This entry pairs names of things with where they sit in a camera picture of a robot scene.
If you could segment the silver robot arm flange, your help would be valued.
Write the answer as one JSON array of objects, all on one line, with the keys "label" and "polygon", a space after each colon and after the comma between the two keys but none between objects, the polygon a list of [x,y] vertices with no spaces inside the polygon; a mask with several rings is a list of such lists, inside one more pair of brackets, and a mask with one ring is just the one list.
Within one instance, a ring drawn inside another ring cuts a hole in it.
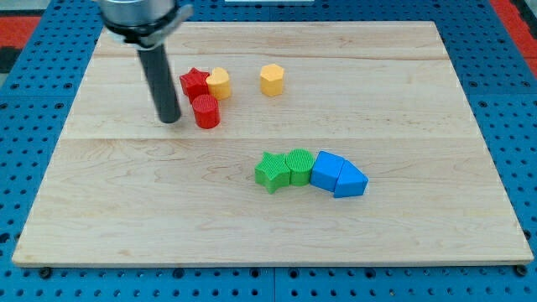
[{"label": "silver robot arm flange", "polygon": [[97,0],[107,32],[136,50],[152,50],[194,14],[176,0]]}]

